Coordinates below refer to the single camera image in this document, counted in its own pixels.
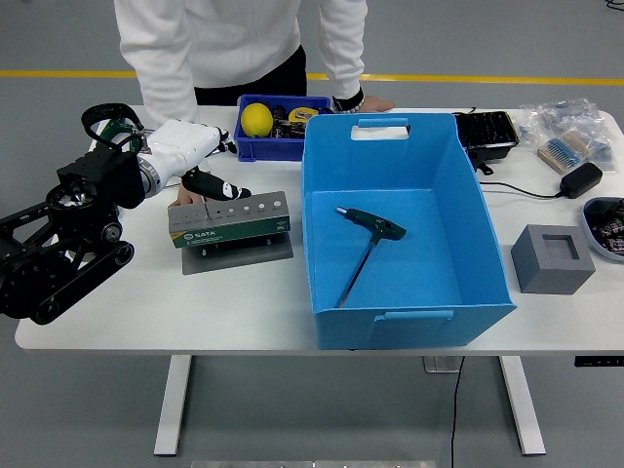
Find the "person's left hand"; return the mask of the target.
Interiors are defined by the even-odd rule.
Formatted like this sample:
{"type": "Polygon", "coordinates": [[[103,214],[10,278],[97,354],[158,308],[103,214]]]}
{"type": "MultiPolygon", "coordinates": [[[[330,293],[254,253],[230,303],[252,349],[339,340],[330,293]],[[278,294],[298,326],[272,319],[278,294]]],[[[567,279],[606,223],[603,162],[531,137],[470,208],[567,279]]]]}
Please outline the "person's left hand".
{"type": "Polygon", "coordinates": [[[363,113],[385,112],[394,107],[395,103],[392,100],[382,99],[376,96],[365,96],[359,111],[363,113]]]}

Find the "person's right hand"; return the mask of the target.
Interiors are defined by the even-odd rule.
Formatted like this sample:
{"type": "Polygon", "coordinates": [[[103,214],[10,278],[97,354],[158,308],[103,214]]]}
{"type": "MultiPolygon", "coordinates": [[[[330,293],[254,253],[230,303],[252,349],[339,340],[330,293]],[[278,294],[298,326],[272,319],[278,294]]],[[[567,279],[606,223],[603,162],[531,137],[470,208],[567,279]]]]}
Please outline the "person's right hand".
{"type": "Polygon", "coordinates": [[[183,184],[179,186],[176,198],[171,202],[171,207],[191,205],[191,204],[203,204],[204,197],[200,194],[192,192],[184,187],[183,184]]]}

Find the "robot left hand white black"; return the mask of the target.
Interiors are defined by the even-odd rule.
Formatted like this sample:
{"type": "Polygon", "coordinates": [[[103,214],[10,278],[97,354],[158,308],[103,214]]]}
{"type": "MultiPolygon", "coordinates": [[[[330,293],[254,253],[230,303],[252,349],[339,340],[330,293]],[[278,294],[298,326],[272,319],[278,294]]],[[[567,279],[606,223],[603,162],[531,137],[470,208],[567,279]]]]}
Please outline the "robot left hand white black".
{"type": "Polygon", "coordinates": [[[219,128],[180,120],[165,123],[146,137],[146,146],[137,155],[145,196],[155,196],[175,176],[190,192],[217,201],[251,197],[249,189],[199,169],[204,159],[224,143],[219,128]]]}

